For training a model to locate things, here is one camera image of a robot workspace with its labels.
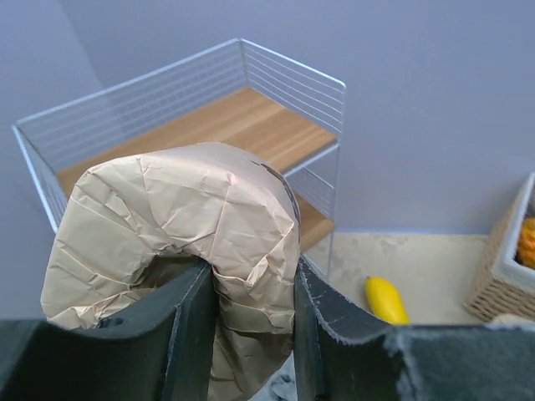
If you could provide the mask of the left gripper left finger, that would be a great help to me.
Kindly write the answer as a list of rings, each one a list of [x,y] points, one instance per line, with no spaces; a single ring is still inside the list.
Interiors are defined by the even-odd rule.
[[[216,326],[197,262],[91,329],[1,322],[3,400],[205,400]]]

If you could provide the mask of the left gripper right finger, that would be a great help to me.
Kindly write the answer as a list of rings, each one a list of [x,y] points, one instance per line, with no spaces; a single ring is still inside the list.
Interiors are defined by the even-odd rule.
[[[293,357],[300,400],[532,400],[534,326],[394,326],[301,257]]]

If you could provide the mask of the brown paper towel roll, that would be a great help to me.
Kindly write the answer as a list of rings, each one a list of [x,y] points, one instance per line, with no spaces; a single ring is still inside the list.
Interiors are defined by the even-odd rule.
[[[149,271],[156,257],[198,256],[220,308],[208,397],[247,400],[292,351],[300,223],[280,173],[230,145],[109,160],[74,185],[41,306],[61,327],[91,328],[165,281]]]

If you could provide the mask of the yellow mango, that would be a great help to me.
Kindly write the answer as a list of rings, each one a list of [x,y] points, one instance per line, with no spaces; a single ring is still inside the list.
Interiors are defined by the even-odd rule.
[[[410,323],[401,295],[391,282],[382,277],[368,277],[364,290],[370,309],[377,318],[394,325]]]

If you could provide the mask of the woven fruit basket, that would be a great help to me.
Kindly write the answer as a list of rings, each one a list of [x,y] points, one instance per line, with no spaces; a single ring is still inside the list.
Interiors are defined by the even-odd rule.
[[[522,225],[534,216],[534,174],[493,225],[464,307],[483,322],[502,314],[534,319],[534,270],[517,260]]]

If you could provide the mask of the pineapple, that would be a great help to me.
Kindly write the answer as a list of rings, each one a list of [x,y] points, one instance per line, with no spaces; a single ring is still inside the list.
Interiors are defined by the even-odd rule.
[[[535,268],[535,218],[527,217],[523,220],[518,242],[517,261],[530,269]]]

